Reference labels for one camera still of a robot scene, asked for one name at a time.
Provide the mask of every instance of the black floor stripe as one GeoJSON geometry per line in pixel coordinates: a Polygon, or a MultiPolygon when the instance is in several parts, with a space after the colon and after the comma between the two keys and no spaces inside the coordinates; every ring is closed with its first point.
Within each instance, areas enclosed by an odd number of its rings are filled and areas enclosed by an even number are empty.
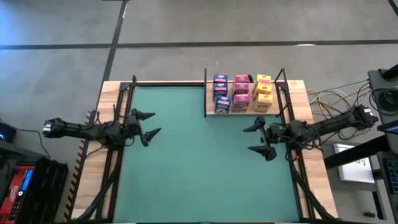
{"type": "Polygon", "coordinates": [[[108,49],[111,44],[0,45],[0,50],[108,49]]]}
{"type": "Polygon", "coordinates": [[[396,15],[398,16],[398,7],[397,7],[396,3],[394,2],[394,0],[388,0],[388,2],[390,3],[392,10],[394,10],[396,15]]]}
{"type": "MultiPolygon", "coordinates": [[[[121,31],[121,19],[118,23],[117,32],[114,39],[119,40],[121,31]]],[[[48,45],[0,45],[0,50],[46,50],[46,49],[110,49],[106,71],[104,72],[105,81],[109,79],[111,72],[111,62],[114,60],[116,49],[141,49],[141,48],[172,48],[172,47],[278,47],[296,46],[303,44],[313,44],[320,46],[327,45],[380,45],[398,44],[398,39],[383,40],[292,40],[292,41],[238,41],[238,42],[161,42],[161,43],[125,43],[125,44],[48,44],[48,45]]]]}
{"type": "Polygon", "coordinates": [[[118,47],[118,42],[119,42],[120,32],[121,32],[122,25],[123,25],[124,13],[126,12],[127,2],[128,1],[123,1],[122,5],[120,7],[119,17],[118,17],[118,21],[116,23],[116,28],[114,30],[112,46],[111,46],[111,49],[109,50],[109,55],[108,55],[108,59],[106,61],[105,71],[104,71],[102,82],[108,81],[109,76],[111,75],[112,64],[113,64],[114,56],[116,54],[116,48],[118,47]]]}
{"type": "Polygon", "coordinates": [[[295,40],[295,41],[250,41],[250,42],[169,42],[118,44],[120,49],[172,48],[172,47],[267,47],[313,45],[372,45],[398,44],[398,39],[385,40],[295,40]]]}

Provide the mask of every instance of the gray floor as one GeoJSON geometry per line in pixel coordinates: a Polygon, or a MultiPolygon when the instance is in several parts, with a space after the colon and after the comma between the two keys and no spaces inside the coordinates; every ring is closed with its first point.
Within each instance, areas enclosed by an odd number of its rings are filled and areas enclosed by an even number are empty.
{"type": "MultiPolygon", "coordinates": [[[[119,1],[0,0],[0,45],[111,43],[120,6],[119,1]]],[[[370,39],[398,39],[398,17],[387,0],[135,0],[127,5],[119,43],[370,39]]],[[[108,52],[0,50],[0,118],[39,131],[54,117],[83,122],[96,106],[108,52]]],[[[209,74],[275,76],[284,67],[289,79],[324,90],[364,80],[368,70],[389,68],[397,58],[398,45],[118,49],[109,79],[130,80],[135,74],[140,80],[201,80],[205,67],[209,74]]],[[[378,135],[373,129],[352,141],[378,135]]],[[[18,133],[15,143],[42,152],[35,134],[18,133]]],[[[44,139],[44,145],[53,159],[73,168],[77,139],[44,139]]],[[[384,222],[362,216],[374,209],[369,192],[333,189],[333,196],[345,220],[393,223],[391,214],[384,222]]]]}

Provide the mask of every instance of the green tabletop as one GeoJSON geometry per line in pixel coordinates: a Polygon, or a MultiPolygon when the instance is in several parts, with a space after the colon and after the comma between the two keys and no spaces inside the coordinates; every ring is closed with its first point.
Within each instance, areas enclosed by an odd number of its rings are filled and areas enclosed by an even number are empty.
{"type": "Polygon", "coordinates": [[[162,130],[125,148],[115,223],[299,220],[285,146],[270,162],[247,150],[261,144],[243,132],[255,116],[204,118],[203,87],[136,87],[132,107],[162,130]]]}

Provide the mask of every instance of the black stand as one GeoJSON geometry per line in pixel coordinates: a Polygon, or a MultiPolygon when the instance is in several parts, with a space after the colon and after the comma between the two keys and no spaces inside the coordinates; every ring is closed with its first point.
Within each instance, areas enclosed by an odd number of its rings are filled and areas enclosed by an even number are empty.
{"type": "Polygon", "coordinates": [[[324,158],[326,169],[349,164],[369,156],[373,156],[378,152],[389,152],[390,147],[385,135],[372,139],[368,142],[355,146],[352,149],[345,150],[333,156],[324,158]]]}

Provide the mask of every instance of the yellow box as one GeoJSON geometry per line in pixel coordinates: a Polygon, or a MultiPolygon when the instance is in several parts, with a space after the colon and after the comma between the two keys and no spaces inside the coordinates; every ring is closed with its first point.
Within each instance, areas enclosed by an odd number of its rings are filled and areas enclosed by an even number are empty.
{"type": "Polygon", "coordinates": [[[272,105],[272,100],[272,95],[258,94],[253,102],[253,110],[257,112],[267,112],[272,105]]]}
{"type": "Polygon", "coordinates": [[[262,82],[262,83],[271,83],[271,77],[269,75],[261,75],[257,74],[257,81],[256,84],[262,82]]]}
{"type": "Polygon", "coordinates": [[[270,95],[272,90],[272,84],[271,83],[257,83],[252,91],[252,97],[255,100],[257,98],[258,94],[266,94],[270,95]]]}

